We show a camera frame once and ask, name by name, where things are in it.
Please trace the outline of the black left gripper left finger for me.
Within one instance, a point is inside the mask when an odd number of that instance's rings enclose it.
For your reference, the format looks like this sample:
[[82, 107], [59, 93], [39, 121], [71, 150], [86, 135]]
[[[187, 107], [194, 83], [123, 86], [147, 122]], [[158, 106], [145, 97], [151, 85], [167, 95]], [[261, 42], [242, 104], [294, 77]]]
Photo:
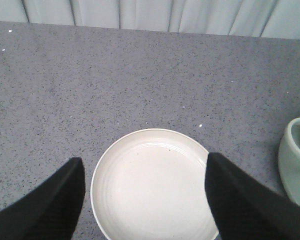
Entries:
[[0, 240], [70, 240], [85, 193], [83, 161], [73, 157], [37, 188], [0, 211]]

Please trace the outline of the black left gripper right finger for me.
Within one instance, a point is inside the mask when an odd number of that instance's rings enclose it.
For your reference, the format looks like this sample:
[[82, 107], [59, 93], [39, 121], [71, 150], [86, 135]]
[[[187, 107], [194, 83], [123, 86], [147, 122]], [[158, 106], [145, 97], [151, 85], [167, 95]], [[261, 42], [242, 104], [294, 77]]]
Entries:
[[300, 206], [218, 152], [208, 154], [205, 193], [223, 240], [300, 240]]

